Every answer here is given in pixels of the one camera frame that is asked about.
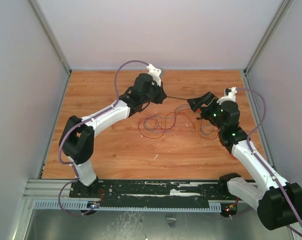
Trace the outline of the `black zip tie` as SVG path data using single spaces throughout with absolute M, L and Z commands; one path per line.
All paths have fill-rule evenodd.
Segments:
M 169 96 L 169 95 L 167 95 L 166 97 L 170 98 L 170 99 L 176 99 L 176 100 L 182 100 L 182 101 L 187 101 L 188 100 L 187 98 L 175 97 L 175 96 Z

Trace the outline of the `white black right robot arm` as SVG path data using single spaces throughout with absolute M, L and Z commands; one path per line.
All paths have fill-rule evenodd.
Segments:
M 193 112 L 200 111 L 200 119 L 217 127 L 221 145 L 243 164 L 256 183 L 252 185 L 239 174 L 229 173 L 219 178 L 218 194 L 223 199 L 236 196 L 246 202 L 268 230 L 300 223 L 302 188 L 274 170 L 256 149 L 251 136 L 240 127 L 237 90 L 227 88 L 221 98 L 207 92 L 187 100 Z

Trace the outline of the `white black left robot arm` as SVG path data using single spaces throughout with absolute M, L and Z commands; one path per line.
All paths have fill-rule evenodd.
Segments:
M 68 157 L 77 180 L 82 184 L 83 194 L 91 198 L 99 190 L 98 184 L 94 182 L 98 177 L 91 163 L 95 137 L 118 121 L 143 111 L 143 106 L 162 104 L 166 97 L 159 76 L 151 72 L 141 73 L 134 85 L 111 105 L 89 116 L 79 118 L 73 115 L 67 120 L 59 141 L 58 155 L 64 153 Z

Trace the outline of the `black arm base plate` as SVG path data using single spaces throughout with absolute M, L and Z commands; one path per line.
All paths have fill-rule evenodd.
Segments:
M 204 209 L 210 202 L 234 203 L 236 197 L 224 195 L 216 180 L 129 180 L 98 179 L 86 187 L 72 183 L 71 198 L 102 197 L 102 207 L 147 209 Z

